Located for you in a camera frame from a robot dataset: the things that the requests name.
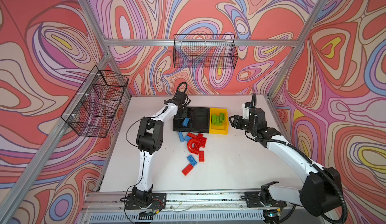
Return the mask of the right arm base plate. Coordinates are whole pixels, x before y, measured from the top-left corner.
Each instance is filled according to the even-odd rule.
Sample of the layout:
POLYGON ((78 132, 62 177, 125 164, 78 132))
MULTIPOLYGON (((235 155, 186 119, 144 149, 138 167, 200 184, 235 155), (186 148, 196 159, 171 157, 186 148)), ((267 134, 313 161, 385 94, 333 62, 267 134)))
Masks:
POLYGON ((287 204, 283 201, 273 200, 264 191, 248 191, 241 196, 248 208, 285 208, 287 204))

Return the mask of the green lego brick front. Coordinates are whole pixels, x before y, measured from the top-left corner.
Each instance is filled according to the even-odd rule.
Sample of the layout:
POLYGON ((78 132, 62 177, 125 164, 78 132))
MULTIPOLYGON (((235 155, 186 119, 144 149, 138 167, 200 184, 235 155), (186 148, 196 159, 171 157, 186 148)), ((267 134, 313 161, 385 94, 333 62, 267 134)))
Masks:
POLYGON ((220 124, 223 124, 224 122, 225 122, 225 113, 223 113, 223 112, 220 112, 220 114, 219 114, 219 123, 220 124))

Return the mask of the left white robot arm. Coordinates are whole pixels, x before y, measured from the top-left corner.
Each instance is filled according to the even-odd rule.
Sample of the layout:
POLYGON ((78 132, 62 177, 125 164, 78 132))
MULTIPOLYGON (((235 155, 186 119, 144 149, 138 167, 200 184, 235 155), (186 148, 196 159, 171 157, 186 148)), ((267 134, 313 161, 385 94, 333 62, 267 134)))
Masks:
POLYGON ((163 144, 164 123, 175 116, 183 115, 189 104, 188 95, 183 91, 177 91, 173 98, 164 101, 164 107, 157 113, 143 117, 139 121, 136 144, 140 152, 140 168, 138 180, 132 187, 130 195, 135 202, 145 206, 152 203, 153 160, 163 144))

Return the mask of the green lego brick large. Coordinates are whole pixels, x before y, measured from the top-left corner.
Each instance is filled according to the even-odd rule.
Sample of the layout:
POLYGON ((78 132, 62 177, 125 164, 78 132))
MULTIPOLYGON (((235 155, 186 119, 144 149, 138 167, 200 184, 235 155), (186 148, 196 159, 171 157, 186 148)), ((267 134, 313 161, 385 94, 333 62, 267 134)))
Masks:
POLYGON ((216 114, 211 115, 211 120, 213 125, 221 125, 220 117, 216 114))

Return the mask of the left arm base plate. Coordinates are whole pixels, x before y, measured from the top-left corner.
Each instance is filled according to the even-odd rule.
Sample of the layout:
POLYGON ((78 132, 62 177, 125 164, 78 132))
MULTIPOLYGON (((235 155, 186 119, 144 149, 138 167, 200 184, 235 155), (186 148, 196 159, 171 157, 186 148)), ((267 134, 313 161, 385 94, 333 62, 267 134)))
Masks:
POLYGON ((124 209, 161 211, 165 208, 166 198, 166 193, 152 193, 144 196, 128 194, 124 201, 124 209))

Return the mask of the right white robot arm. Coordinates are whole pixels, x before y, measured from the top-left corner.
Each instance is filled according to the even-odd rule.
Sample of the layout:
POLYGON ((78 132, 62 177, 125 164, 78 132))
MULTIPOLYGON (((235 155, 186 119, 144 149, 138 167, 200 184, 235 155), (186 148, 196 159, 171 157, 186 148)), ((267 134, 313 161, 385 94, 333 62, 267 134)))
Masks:
POLYGON ((300 187, 280 186, 278 181, 262 185, 256 200, 269 207, 283 201, 303 207, 309 214, 321 217, 331 224, 343 224, 348 219, 341 177, 333 168, 309 158, 292 145, 277 129, 269 127, 265 112, 255 101, 243 106, 243 115, 229 117, 231 126, 244 131, 245 136, 260 143, 265 149, 280 157, 299 177, 300 187))

